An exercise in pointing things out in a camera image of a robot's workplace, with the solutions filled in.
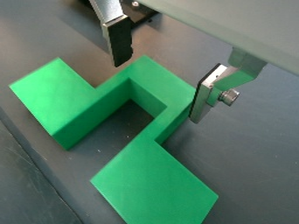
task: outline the green block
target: green block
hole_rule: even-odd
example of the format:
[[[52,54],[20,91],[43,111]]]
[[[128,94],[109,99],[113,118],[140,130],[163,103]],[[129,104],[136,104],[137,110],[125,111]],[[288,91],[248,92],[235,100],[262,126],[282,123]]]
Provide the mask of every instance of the green block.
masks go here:
[[[93,88],[56,59],[11,89],[65,149],[133,100],[153,121],[91,183],[129,224],[201,223],[218,195],[160,146],[188,116],[183,80],[144,56]]]

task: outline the block top face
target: block top face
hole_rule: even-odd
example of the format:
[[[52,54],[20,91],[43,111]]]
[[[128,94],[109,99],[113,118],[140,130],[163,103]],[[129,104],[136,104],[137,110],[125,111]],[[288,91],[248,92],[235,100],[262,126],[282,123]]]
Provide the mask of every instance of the block top face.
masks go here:
[[[11,89],[51,135],[97,99],[95,88],[61,59],[23,77]]]
[[[91,183],[128,224],[200,224],[219,197],[161,146],[141,139]]]

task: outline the screw head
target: screw head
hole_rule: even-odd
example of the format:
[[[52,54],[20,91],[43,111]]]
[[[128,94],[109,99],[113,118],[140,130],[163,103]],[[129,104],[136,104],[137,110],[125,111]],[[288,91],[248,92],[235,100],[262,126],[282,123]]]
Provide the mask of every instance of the screw head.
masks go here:
[[[135,8],[137,8],[137,7],[139,7],[139,2],[133,1],[133,2],[132,2],[132,6],[133,6]]]
[[[222,92],[219,96],[219,101],[224,102],[228,106],[231,106],[238,98],[239,98],[239,91],[236,91],[232,88],[228,91]]]

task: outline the table surface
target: table surface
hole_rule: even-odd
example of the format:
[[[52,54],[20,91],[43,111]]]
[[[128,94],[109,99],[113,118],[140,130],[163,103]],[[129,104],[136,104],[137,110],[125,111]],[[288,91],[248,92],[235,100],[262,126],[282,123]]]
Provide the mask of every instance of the table surface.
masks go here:
[[[131,63],[148,55],[191,85],[231,45],[164,15],[132,32]],[[97,17],[75,0],[4,1],[0,7],[0,112],[4,123],[84,223],[124,223],[89,179],[152,117],[131,102],[64,151],[8,85],[61,57],[92,86],[113,68]],[[163,147],[218,193],[204,224],[299,222],[299,79],[268,65],[238,88],[230,108],[215,107],[199,125],[185,121]]]
[[[1,223],[81,223],[7,130],[1,119],[0,172]]]

